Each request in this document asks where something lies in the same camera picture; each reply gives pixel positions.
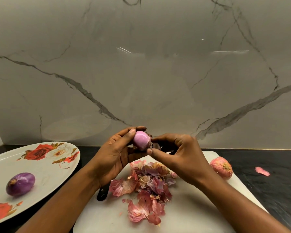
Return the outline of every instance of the marble backsplash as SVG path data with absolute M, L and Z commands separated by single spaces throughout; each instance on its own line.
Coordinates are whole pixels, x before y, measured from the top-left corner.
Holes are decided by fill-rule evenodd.
M 291 149 L 291 0 L 0 0 L 5 144 L 130 125 Z

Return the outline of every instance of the countertop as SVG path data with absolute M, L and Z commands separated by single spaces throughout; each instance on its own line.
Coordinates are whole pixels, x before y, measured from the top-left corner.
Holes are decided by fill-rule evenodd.
M 0 154 L 21 146 L 0 146 Z M 99 150 L 99 147 L 78 148 L 81 159 L 72 175 L 87 164 Z M 214 151 L 227 159 L 234 173 L 267 211 L 291 229 L 291 150 L 203 149 L 206 150 Z M 254 169 L 256 166 L 264 168 L 271 175 L 266 177 L 256 173 Z M 0 223 L 0 233 L 16 232 L 57 190 L 26 211 Z

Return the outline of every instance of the cutting board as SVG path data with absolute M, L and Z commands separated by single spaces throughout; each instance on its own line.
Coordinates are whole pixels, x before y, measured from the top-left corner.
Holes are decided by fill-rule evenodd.
M 218 157 L 213 151 L 203 152 L 207 161 L 210 162 Z M 141 160 L 155 162 L 150 156 Z M 117 176 L 128 177 L 130 166 L 127 165 Z M 128 204 L 122 199 L 133 199 L 137 203 L 137 194 L 125 194 L 118 198 L 108 193 L 104 201 L 97 200 L 97 193 L 88 202 L 83 212 L 74 225 L 74 233 L 232 233 L 235 232 L 230 224 L 223 218 L 211 201 L 197 188 L 186 183 L 181 178 L 176 179 L 176 184 L 169 187 L 172 194 L 171 202 L 165 205 L 165 216 L 161 216 L 160 226 L 150 224 L 146 219 L 139 223 L 128 219 Z M 245 187 L 245 185 L 233 174 L 227 181 L 236 190 L 241 192 L 249 200 L 259 207 L 266 209 Z

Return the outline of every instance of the pink onion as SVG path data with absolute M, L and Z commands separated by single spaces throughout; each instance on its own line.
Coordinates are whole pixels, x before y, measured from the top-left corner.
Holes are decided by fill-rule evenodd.
M 33 174 L 22 172 L 9 180 L 5 190 L 10 196 L 20 196 L 29 192 L 35 181 L 36 179 Z
M 138 150 L 146 150 L 151 146 L 151 138 L 149 135 L 143 131 L 137 131 L 132 144 L 138 148 Z
M 213 159 L 210 162 L 210 166 L 213 168 L 213 170 L 219 174 L 224 180 L 228 180 L 231 178 L 233 174 L 232 166 L 229 164 L 229 162 L 223 158 L 218 157 Z

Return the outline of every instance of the oval plate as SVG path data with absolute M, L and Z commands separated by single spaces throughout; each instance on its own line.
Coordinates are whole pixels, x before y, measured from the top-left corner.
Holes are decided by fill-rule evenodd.
M 23 212 L 58 188 L 80 160 L 79 149 L 67 142 L 43 142 L 0 154 L 0 223 Z M 32 173 L 36 182 L 30 192 L 9 196 L 8 181 L 15 175 Z

